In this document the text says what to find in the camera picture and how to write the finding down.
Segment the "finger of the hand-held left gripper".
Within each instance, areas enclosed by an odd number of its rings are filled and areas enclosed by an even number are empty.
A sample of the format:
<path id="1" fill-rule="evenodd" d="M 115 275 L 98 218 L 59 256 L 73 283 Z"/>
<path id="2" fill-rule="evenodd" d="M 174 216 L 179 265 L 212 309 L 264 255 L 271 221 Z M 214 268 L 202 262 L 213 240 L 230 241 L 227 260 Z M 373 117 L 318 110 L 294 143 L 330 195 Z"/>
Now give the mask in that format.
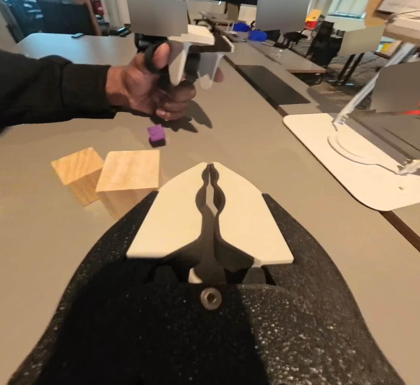
<path id="1" fill-rule="evenodd" d="M 187 32 L 168 38 L 170 55 L 168 74 L 171 85 L 177 86 L 183 80 L 194 83 L 198 78 L 201 53 L 193 52 L 192 47 L 213 46 L 213 34 L 204 26 L 188 25 Z"/>
<path id="2" fill-rule="evenodd" d="M 234 52 L 234 44 L 223 33 L 215 32 L 213 35 L 213 45 L 198 47 L 200 53 L 198 82 L 202 89 L 209 89 L 212 86 L 221 59 L 226 54 Z"/>

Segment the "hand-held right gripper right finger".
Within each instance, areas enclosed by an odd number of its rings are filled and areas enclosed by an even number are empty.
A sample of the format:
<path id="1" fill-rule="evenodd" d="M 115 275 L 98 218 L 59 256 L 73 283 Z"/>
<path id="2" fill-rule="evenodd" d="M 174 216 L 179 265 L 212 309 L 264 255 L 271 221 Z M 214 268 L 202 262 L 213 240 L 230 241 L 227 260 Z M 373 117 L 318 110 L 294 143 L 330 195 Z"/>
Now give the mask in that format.
<path id="1" fill-rule="evenodd" d="M 294 257 L 262 192 L 219 162 L 210 166 L 214 190 L 214 252 L 224 268 L 291 264 Z"/>

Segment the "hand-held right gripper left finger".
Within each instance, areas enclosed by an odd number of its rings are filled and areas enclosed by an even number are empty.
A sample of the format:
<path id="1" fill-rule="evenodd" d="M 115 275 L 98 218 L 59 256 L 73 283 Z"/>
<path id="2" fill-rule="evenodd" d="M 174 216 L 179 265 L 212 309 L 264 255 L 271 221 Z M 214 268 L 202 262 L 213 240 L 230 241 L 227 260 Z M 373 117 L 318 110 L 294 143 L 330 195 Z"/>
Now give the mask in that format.
<path id="1" fill-rule="evenodd" d="M 200 259 L 208 164 L 165 183 L 126 252 L 131 259 Z"/>

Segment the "light wooden cube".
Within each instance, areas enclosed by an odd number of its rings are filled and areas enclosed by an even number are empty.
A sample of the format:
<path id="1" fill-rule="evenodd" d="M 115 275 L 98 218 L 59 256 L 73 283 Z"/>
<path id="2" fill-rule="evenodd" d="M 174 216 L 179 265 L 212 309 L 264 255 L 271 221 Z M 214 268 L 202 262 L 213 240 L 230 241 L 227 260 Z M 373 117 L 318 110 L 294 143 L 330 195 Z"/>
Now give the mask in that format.
<path id="1" fill-rule="evenodd" d="M 104 160 L 92 147 L 51 161 L 50 165 L 83 207 L 99 199 L 96 187 Z"/>
<path id="2" fill-rule="evenodd" d="M 160 151 L 109 152 L 96 194 L 111 217 L 121 219 L 162 184 Z"/>

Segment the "purple wooden cube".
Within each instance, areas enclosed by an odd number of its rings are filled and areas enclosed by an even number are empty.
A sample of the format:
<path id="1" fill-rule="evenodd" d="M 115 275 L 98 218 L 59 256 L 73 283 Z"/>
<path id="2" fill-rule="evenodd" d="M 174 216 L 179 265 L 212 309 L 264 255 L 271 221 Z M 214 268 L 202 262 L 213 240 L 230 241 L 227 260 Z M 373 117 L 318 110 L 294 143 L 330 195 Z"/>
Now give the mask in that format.
<path id="1" fill-rule="evenodd" d="M 165 131 L 161 124 L 147 127 L 147 133 L 149 143 L 152 147 L 161 147 L 166 145 Z"/>

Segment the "person's left hand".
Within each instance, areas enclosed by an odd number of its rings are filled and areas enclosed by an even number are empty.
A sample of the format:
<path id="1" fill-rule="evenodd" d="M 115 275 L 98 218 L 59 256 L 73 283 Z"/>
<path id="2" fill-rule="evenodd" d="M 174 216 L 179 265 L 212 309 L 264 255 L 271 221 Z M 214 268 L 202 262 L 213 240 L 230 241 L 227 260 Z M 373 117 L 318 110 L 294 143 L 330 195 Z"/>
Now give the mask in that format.
<path id="1" fill-rule="evenodd" d="M 110 67 L 105 85 L 110 110 L 153 115 L 165 121 L 185 116 L 197 94 L 194 84 L 186 80 L 176 86 L 159 84 L 170 53 L 169 43 L 162 42 L 136 54 L 126 66 Z"/>

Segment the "black desk mat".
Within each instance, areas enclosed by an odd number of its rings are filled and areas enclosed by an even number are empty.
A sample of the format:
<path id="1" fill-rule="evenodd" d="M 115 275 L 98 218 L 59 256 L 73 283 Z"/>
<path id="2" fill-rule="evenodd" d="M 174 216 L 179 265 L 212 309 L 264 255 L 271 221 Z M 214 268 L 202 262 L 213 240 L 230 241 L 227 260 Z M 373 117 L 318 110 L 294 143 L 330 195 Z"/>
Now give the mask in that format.
<path id="1" fill-rule="evenodd" d="M 261 95 L 269 99 L 276 107 L 310 103 L 307 98 L 264 66 L 237 65 L 236 69 Z"/>

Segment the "grey office desk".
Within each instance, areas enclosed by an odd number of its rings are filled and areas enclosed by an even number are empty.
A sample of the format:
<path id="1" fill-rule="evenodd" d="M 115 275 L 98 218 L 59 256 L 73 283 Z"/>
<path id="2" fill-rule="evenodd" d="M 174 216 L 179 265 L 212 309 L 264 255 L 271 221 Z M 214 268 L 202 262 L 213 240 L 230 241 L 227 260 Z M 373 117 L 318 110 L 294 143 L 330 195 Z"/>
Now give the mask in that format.
<path id="1" fill-rule="evenodd" d="M 289 49 L 282 49 L 266 42 L 245 41 L 234 44 L 234 51 L 227 58 L 235 65 L 252 64 L 262 65 L 270 60 L 292 74 L 310 73 L 321 75 L 327 73 L 327 69 L 300 56 Z"/>

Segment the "white folding stand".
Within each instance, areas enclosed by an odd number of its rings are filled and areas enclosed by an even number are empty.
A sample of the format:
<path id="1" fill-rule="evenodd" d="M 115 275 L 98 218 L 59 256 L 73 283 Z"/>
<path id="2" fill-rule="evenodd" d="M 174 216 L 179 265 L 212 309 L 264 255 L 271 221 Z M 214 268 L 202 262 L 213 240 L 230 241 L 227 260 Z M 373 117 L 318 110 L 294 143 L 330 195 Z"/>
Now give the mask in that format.
<path id="1" fill-rule="evenodd" d="M 419 61 L 403 44 L 338 113 L 288 115 L 285 126 L 360 203 L 391 211 L 420 202 Z"/>

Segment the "black office chair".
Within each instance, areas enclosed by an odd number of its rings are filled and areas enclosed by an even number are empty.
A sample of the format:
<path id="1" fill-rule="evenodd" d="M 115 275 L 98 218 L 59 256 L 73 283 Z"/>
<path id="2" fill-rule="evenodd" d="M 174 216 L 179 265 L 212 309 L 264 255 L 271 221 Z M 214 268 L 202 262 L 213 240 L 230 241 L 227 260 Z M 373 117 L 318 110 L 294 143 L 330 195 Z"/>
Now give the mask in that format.
<path id="1" fill-rule="evenodd" d="M 340 51 L 345 31 L 335 30 L 334 23 L 323 21 L 316 29 L 306 57 L 314 64 L 327 68 Z"/>

